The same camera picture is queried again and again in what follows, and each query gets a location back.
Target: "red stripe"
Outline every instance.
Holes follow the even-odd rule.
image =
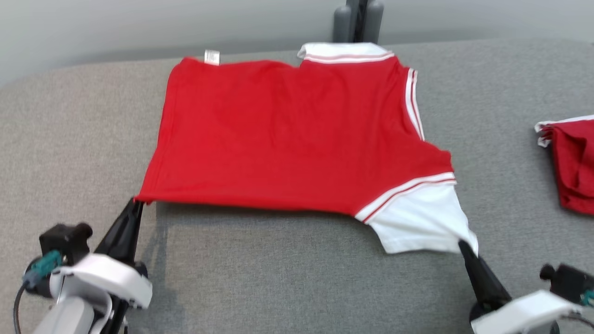
[[[419,128],[419,137],[423,139],[423,135],[421,132],[421,120],[419,119],[419,112],[415,108],[415,95],[413,94],[413,89],[415,88],[415,78],[416,78],[416,71],[412,71],[412,80],[410,81],[410,105],[412,105],[412,112],[415,114],[416,118],[416,125]]]
[[[369,218],[371,216],[373,216],[376,212],[378,212],[384,205],[386,205],[386,203],[388,203],[392,198],[394,198],[394,196],[396,196],[398,194],[404,193],[405,191],[409,191],[409,190],[411,190],[413,188],[416,188],[416,187],[418,187],[420,185],[423,185],[423,184],[439,184],[439,183],[444,183],[444,182],[449,182],[449,181],[455,181],[455,180],[456,180],[455,178],[449,178],[449,179],[442,179],[442,180],[439,180],[439,181],[424,181],[424,182],[417,183],[415,185],[411,185],[407,189],[398,191],[397,193],[394,193],[394,194],[392,194],[392,196],[388,197],[388,199],[385,200],[380,206],[378,206],[377,209],[375,209],[372,213],[369,214],[369,216],[367,216],[365,219],[363,219],[363,223],[367,223],[367,220],[369,220]]]
[[[394,53],[386,52],[381,55],[338,55],[338,56],[319,56],[319,55],[306,54],[305,56],[309,57],[309,58],[316,58],[316,59],[334,60],[334,59],[341,59],[341,58],[382,58],[382,57],[385,57],[388,55],[394,55]]]

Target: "folded red cloth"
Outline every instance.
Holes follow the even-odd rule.
[[[552,144],[561,205],[594,215],[594,115],[539,122],[538,144]]]

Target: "teal connector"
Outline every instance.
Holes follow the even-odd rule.
[[[31,269],[23,276],[23,284],[33,289],[45,276],[62,265],[62,255],[57,250],[45,254],[39,261],[33,263]]]
[[[594,291],[587,290],[582,296],[582,304],[585,306],[594,307]]]

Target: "black mount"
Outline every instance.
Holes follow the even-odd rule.
[[[491,271],[482,257],[477,257],[466,241],[458,242],[466,272],[475,292],[476,304],[470,312],[470,321],[491,311],[498,310],[511,301],[511,296]]]
[[[135,268],[141,275],[148,277],[146,265],[135,262],[136,245],[140,231],[140,220],[143,214],[144,203],[130,199],[122,213],[114,221],[103,240],[95,249],[95,253],[105,254],[115,260]],[[89,253],[87,240],[93,235],[93,230],[86,223],[76,226],[57,224],[44,232],[39,237],[42,254],[58,250],[64,257],[64,265],[72,266]],[[27,270],[39,258],[29,264]],[[49,276],[45,277],[35,289],[27,290],[31,294],[52,298],[49,292]],[[113,317],[103,327],[101,334],[118,334],[124,316],[128,311],[128,302],[111,296],[113,303]]]
[[[551,281],[551,292],[575,304],[581,304],[583,295],[594,290],[594,277],[572,266],[561,263],[555,270],[550,264],[541,269],[541,279]]]

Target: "gray post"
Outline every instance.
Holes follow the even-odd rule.
[[[355,27],[357,26],[357,16],[359,15],[360,0],[346,0],[346,5],[350,8],[350,27],[349,43],[355,41]]]
[[[349,6],[341,6],[334,11],[333,43],[349,43],[350,17],[352,10]]]
[[[384,4],[378,0],[369,0],[363,27],[363,42],[377,44],[380,39],[381,17],[384,14]]]

